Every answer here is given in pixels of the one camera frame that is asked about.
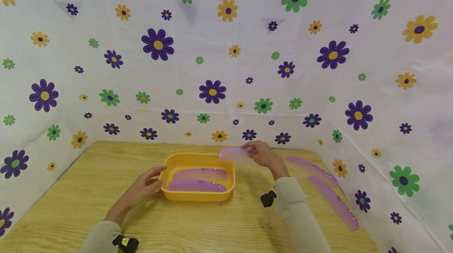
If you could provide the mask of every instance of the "comb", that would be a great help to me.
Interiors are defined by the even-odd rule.
[[[167,190],[184,192],[225,192],[227,188],[210,181],[184,179],[170,182],[167,186]]]
[[[349,227],[349,230],[356,231],[359,229],[359,222],[354,214],[349,210],[349,207],[341,200],[341,198],[318,176],[309,176],[308,180],[323,196],[330,207],[337,213],[339,218]]]
[[[173,175],[173,180],[201,179],[206,181],[228,180],[228,173],[218,168],[194,168],[181,170]]]
[[[333,187],[337,187],[337,185],[339,184],[337,179],[334,178],[330,173],[326,172],[325,170],[315,166],[314,164],[306,160],[303,160],[299,157],[295,157],[293,155],[289,155],[288,157],[286,157],[286,161],[290,161],[291,163],[295,164],[296,166],[300,167],[306,172],[309,172],[311,175],[318,176],[320,179],[322,179],[322,181]]]

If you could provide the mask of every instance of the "white backdrop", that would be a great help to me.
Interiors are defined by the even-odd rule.
[[[0,238],[96,140],[260,139],[317,152],[381,252],[452,252],[452,17],[452,0],[0,0]]]

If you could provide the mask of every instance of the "purple flower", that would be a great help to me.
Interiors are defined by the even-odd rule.
[[[349,48],[345,48],[346,42],[341,41],[338,45],[336,41],[331,41],[329,47],[323,47],[319,52],[322,56],[318,57],[318,62],[323,62],[321,67],[323,69],[330,66],[331,69],[335,69],[338,63],[345,63],[345,55],[349,53]]]
[[[123,65],[123,61],[121,60],[121,55],[116,54],[116,51],[107,50],[107,54],[104,54],[106,58],[106,63],[110,64],[112,68],[120,68],[120,65]]]
[[[219,103],[219,99],[224,99],[224,92],[227,89],[224,86],[220,86],[220,81],[217,80],[212,84],[211,80],[206,81],[206,86],[200,86],[200,98],[206,98],[206,103]]]
[[[309,116],[305,117],[305,121],[302,122],[302,124],[305,124],[305,127],[314,128],[315,125],[319,125],[321,119],[322,118],[319,117],[319,114],[313,115],[313,113],[310,113]]]
[[[0,220],[3,220],[2,226],[0,226],[0,237],[5,235],[6,229],[9,229],[13,224],[11,219],[14,217],[14,212],[10,212],[9,208],[5,208],[2,212],[0,211]]]
[[[105,124],[104,131],[108,132],[110,135],[118,135],[120,128],[114,124]]]
[[[21,150],[15,150],[13,151],[13,155],[11,157],[6,157],[3,162],[5,163],[5,166],[2,166],[0,169],[0,173],[5,173],[5,178],[9,179],[13,174],[14,177],[17,177],[20,175],[21,170],[26,170],[27,169],[27,164],[26,162],[29,160],[28,155],[25,155],[26,151]]]
[[[39,81],[39,84],[41,86],[38,86],[38,84],[31,85],[31,89],[35,93],[29,95],[29,100],[31,102],[36,102],[36,111],[39,111],[42,109],[42,107],[44,107],[44,111],[48,113],[50,111],[50,106],[57,106],[57,101],[55,99],[59,96],[59,94],[57,91],[53,90],[55,88],[54,83],[50,82],[47,85],[46,80],[41,79],[41,81]]]
[[[282,74],[282,78],[289,78],[289,75],[294,73],[294,68],[296,66],[293,62],[288,63],[288,61],[283,62],[283,65],[279,65],[278,68],[280,69],[277,73]]]
[[[369,105],[366,105],[363,107],[362,101],[357,101],[355,102],[355,105],[353,103],[349,103],[349,110],[345,111],[346,116],[348,116],[348,124],[352,125],[354,124],[354,130],[359,130],[360,127],[363,128],[363,130],[366,130],[368,128],[368,122],[373,121],[373,116],[371,114],[368,114],[371,111],[371,107]]]
[[[152,128],[143,128],[143,131],[140,131],[140,133],[146,140],[154,140],[157,137],[157,131],[154,131]]]
[[[174,109],[172,109],[170,111],[168,109],[165,109],[165,111],[163,113],[161,113],[161,115],[162,115],[162,120],[166,120],[168,124],[170,122],[175,124],[176,121],[179,120],[179,118],[178,118],[179,113],[175,113]]]
[[[175,53],[175,50],[170,47],[173,44],[173,38],[165,38],[164,30],[160,29],[156,35],[154,29],[148,29],[148,35],[142,36],[142,42],[146,43],[143,51],[145,53],[151,52],[152,59],[158,60],[160,57],[163,61],[167,61],[169,58],[167,54]]]

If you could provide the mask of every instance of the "wooden table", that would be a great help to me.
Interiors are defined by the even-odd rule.
[[[175,152],[217,153],[221,147],[95,142],[16,224],[0,243],[0,253],[74,253],[91,227],[140,173],[163,164]],[[325,169],[309,151],[276,150],[296,155]],[[348,230],[306,179],[298,179],[310,209],[334,253],[378,252],[363,229]],[[260,196],[272,189],[264,168],[236,166],[236,187],[222,203],[150,200],[131,211],[123,223],[126,236],[140,241],[137,253],[151,252],[292,252],[291,241],[274,208],[263,208]],[[336,192],[346,201],[339,188]]]

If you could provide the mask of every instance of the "beige sleeve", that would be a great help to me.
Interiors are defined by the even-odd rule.
[[[79,253],[117,253],[113,239],[121,234],[121,227],[112,221],[102,221],[93,227]]]
[[[289,233],[296,253],[331,253],[296,179],[282,177],[275,181],[275,209]]]

